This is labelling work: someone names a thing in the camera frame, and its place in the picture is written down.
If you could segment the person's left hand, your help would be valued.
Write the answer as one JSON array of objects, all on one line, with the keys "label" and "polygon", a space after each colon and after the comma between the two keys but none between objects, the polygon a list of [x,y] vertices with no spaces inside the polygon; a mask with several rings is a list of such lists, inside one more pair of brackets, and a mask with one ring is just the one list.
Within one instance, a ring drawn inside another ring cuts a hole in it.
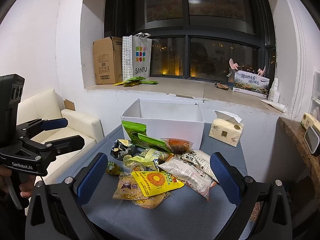
[{"label": "person's left hand", "polygon": [[[7,169],[5,166],[0,166],[0,188],[1,191],[5,193],[9,193],[8,186],[4,180],[5,177],[10,177],[12,171]],[[35,187],[35,179],[36,177],[33,175],[28,176],[28,180],[20,185],[20,195],[23,198],[30,198],[32,195],[32,191]]]}]

